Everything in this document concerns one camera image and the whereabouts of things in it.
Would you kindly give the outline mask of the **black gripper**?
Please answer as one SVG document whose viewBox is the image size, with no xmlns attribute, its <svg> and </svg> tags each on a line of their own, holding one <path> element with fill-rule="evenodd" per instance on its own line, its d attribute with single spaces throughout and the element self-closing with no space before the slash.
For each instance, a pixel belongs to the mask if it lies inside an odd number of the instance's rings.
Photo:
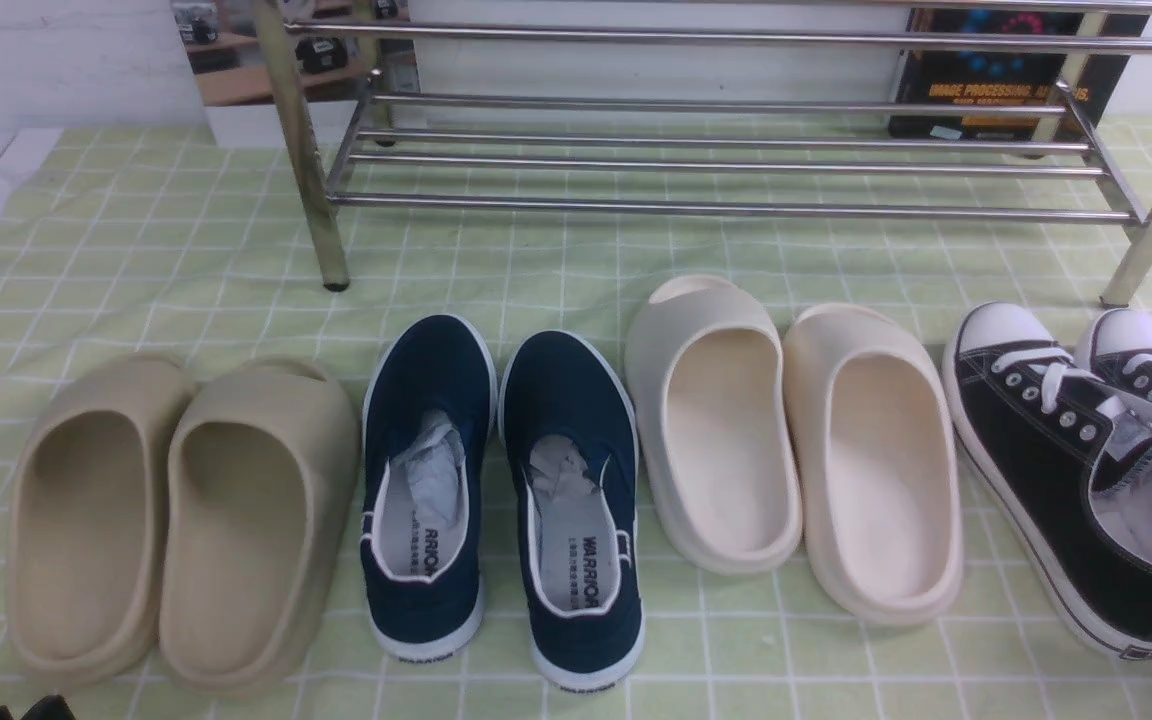
<svg viewBox="0 0 1152 720">
<path fill-rule="evenodd" d="M 47 694 L 32 703 L 23 715 L 14 715 L 10 707 L 0 705 L 0 720 L 76 720 L 73 710 L 61 694 Z"/>
</svg>

